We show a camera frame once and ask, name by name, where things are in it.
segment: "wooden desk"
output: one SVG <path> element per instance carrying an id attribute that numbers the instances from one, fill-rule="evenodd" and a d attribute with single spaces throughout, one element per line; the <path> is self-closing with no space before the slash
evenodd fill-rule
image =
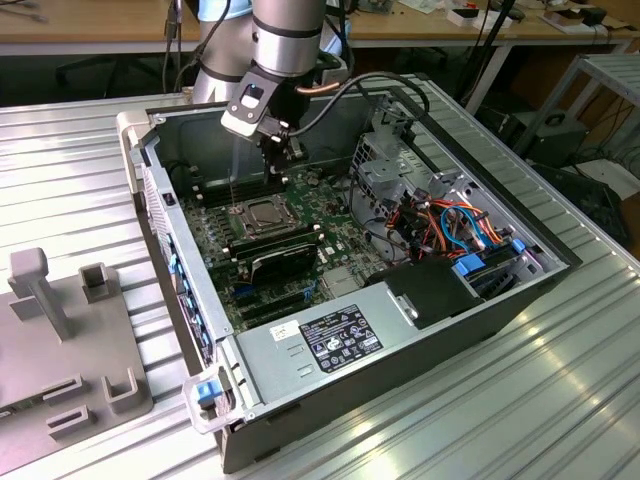
<path id="1" fill-rule="evenodd" d="M 0 56 L 162 52 L 168 0 L 36 0 L 38 23 L 0 12 Z M 184 7 L 182 39 L 185 51 L 200 37 L 197 19 Z"/>
<path id="2" fill-rule="evenodd" d="M 542 20 L 541 10 L 522 10 L 526 18 L 498 34 L 494 42 L 498 48 L 467 103 L 466 109 L 470 113 L 475 114 L 480 107 L 514 46 L 612 44 L 615 45 L 613 52 L 624 53 L 638 37 L 637 32 L 630 30 L 614 31 L 611 35 L 595 32 L 569 35 Z M 401 3 L 396 3 L 389 15 L 355 12 L 350 20 L 349 43 L 354 48 L 472 46 L 478 38 L 476 28 L 454 25 L 442 10 L 424 14 Z"/>

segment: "blue latch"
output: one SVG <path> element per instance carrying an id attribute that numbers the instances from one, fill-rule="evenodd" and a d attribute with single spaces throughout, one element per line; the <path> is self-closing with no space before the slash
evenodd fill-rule
<path id="1" fill-rule="evenodd" d="M 527 248 L 527 246 L 524 244 L 524 242 L 522 240 L 520 240 L 519 238 L 514 238 L 513 242 L 511 242 L 511 245 L 513 245 L 513 248 L 518 253 L 524 252 L 524 250 Z"/>
<path id="2" fill-rule="evenodd" d="M 214 400 L 224 393 L 220 380 L 209 380 L 196 385 L 198 392 L 198 405 L 209 408 L 214 405 Z"/>
<path id="3" fill-rule="evenodd" d="M 459 257 L 456 260 L 455 267 L 462 276 L 466 276 L 484 267 L 484 262 L 480 260 L 477 254 L 472 253 L 471 255 Z"/>
<path id="4" fill-rule="evenodd" d="M 178 263 L 178 255 L 175 253 L 171 255 L 171 260 L 169 260 L 169 273 L 176 273 L 176 264 Z"/>

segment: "cpu socket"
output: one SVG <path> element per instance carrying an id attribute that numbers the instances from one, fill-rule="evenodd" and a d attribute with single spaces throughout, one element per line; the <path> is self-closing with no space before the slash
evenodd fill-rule
<path id="1" fill-rule="evenodd" d="M 244 231 L 253 238 L 290 230 L 300 223 L 279 195 L 242 202 L 229 213 L 240 218 Z"/>

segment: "power supply label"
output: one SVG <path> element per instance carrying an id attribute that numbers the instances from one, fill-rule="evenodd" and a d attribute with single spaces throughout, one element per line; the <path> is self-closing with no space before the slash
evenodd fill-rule
<path id="1" fill-rule="evenodd" d="M 300 325 L 320 370 L 331 373 L 382 348 L 357 305 Z"/>

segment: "workbench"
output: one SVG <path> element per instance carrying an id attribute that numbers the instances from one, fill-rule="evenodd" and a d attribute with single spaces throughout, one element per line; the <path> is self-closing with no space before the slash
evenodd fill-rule
<path id="1" fill-rule="evenodd" d="M 511 49 L 517 46 L 615 45 L 614 53 L 624 53 L 637 32 L 616 30 L 610 35 L 589 30 L 566 34 L 540 18 L 543 10 L 518 7 L 526 18 L 513 22 L 498 33 L 497 46 L 487 68 L 467 102 L 467 111 L 474 113 L 491 88 Z M 353 28 L 349 43 L 353 48 L 383 47 L 469 47 L 475 45 L 479 30 L 458 27 L 446 19 L 446 12 L 436 10 L 424 14 L 396 2 L 389 15 L 355 12 L 350 17 Z M 487 37 L 483 32 L 480 44 Z"/>
<path id="2" fill-rule="evenodd" d="M 431 116 L 584 264 L 496 336 L 230 478 L 638 478 L 640 264 L 421 82 Z M 26 246 L 44 248 L 53 278 L 92 262 L 116 267 L 155 402 L 149 414 L 7 479 L 223 478 L 213 436 L 191 427 L 180 396 L 187 371 L 115 129 L 120 111 L 184 102 L 168 95 L 0 110 L 1 291 L 8 252 Z M 438 167 L 452 165 L 413 128 Z"/>
<path id="3" fill-rule="evenodd" d="M 48 18 L 0 13 L 0 57 L 164 52 L 169 0 L 36 0 L 38 10 L 11 7 Z M 200 25 L 184 4 L 182 49 L 192 51 Z"/>

